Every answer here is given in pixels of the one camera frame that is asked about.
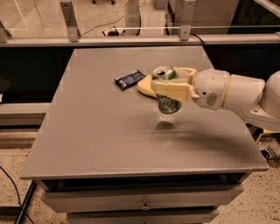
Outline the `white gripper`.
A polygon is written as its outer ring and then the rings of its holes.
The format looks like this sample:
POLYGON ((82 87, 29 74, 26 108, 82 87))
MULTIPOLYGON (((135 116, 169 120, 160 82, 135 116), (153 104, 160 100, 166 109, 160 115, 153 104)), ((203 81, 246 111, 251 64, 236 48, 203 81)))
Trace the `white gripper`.
POLYGON ((197 105, 205 109, 221 108, 230 82, 228 72, 207 69, 198 73, 195 68, 190 67, 175 67, 174 71, 177 75, 175 80, 153 80, 151 82, 151 89, 157 95, 179 102, 193 99, 197 105))

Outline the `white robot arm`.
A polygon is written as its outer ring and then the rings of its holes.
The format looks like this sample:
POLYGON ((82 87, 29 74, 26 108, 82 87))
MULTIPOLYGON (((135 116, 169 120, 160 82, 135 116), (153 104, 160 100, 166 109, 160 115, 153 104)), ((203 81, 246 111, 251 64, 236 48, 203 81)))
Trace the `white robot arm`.
POLYGON ((153 80, 151 89, 158 95, 180 102, 193 100, 198 106, 225 109, 245 123, 263 130, 280 130, 280 78, 273 73, 268 80, 207 69, 191 73, 177 70, 172 80, 153 80))

